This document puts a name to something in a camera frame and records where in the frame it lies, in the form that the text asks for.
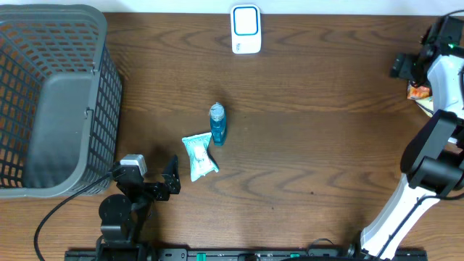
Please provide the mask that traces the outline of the small orange box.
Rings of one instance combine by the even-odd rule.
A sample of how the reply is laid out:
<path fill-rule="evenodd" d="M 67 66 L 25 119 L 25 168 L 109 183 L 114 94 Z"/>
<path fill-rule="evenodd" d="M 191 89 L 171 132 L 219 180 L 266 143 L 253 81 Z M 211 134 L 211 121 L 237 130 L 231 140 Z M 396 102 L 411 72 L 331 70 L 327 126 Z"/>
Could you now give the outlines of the small orange box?
<path fill-rule="evenodd" d="M 431 96 L 431 89 L 425 86 L 417 86 L 412 82 L 407 86 L 407 99 L 420 100 Z"/>

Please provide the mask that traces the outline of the light teal candy packet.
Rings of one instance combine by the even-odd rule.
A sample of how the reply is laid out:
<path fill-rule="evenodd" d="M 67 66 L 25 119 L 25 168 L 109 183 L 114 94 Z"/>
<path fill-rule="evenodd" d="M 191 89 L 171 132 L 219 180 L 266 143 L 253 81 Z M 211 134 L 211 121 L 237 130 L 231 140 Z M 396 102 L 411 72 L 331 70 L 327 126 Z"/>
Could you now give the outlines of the light teal candy packet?
<path fill-rule="evenodd" d="M 211 138 L 212 134 L 208 132 L 181 139 L 189 156 L 192 182 L 197 181 L 212 171 L 219 172 L 218 166 L 208 154 Z"/>

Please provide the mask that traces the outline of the yellow snack bag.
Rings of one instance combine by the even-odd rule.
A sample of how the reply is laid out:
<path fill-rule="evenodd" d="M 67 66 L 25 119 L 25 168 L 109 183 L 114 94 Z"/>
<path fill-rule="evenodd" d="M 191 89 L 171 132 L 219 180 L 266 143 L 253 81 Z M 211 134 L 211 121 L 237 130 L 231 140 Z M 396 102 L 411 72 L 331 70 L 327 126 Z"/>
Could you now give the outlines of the yellow snack bag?
<path fill-rule="evenodd" d="M 426 113 L 427 116 L 432 117 L 434 114 L 433 97 L 428 96 L 425 98 L 416 99 L 415 103 Z"/>

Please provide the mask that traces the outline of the teal mouthwash bottle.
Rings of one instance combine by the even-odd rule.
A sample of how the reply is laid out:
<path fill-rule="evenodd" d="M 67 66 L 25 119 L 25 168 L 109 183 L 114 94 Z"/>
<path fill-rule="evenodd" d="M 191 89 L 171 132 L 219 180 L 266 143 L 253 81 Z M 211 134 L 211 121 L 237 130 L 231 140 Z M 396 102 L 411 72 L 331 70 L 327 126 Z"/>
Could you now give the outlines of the teal mouthwash bottle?
<path fill-rule="evenodd" d="M 227 135 L 227 123 L 225 108 L 220 103 L 215 103 L 209 111 L 210 128 L 212 139 L 216 146 L 222 146 L 225 143 Z"/>

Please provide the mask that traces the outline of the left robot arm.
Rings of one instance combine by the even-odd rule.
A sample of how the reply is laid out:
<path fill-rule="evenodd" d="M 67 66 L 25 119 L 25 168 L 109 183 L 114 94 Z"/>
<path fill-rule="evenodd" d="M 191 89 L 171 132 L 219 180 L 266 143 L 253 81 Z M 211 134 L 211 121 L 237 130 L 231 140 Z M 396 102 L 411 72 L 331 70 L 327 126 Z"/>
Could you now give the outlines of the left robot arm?
<path fill-rule="evenodd" d="M 147 183 L 144 156 L 128 154 L 109 170 L 110 178 L 121 191 L 108 196 L 99 206 L 102 236 L 96 247 L 97 261 L 157 260 L 156 251 L 139 239 L 146 219 L 156 201 L 167 201 L 179 194 L 181 182 L 178 157 L 173 156 L 162 172 L 163 182 Z"/>

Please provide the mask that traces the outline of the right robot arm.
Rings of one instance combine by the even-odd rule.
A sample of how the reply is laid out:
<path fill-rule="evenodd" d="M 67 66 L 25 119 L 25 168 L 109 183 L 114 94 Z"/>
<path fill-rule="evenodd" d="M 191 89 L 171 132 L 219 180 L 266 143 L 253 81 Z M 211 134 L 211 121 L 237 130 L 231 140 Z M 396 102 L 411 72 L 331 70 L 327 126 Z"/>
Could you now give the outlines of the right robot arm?
<path fill-rule="evenodd" d="M 360 232 L 347 256 L 359 260 L 393 260 L 397 248 L 418 219 L 440 201 L 455 201 L 463 189 L 463 21 L 444 14 L 422 37 L 418 54 L 397 55 L 390 76 L 431 91 L 429 121 L 407 145 L 400 161 L 399 184 L 376 219 Z"/>

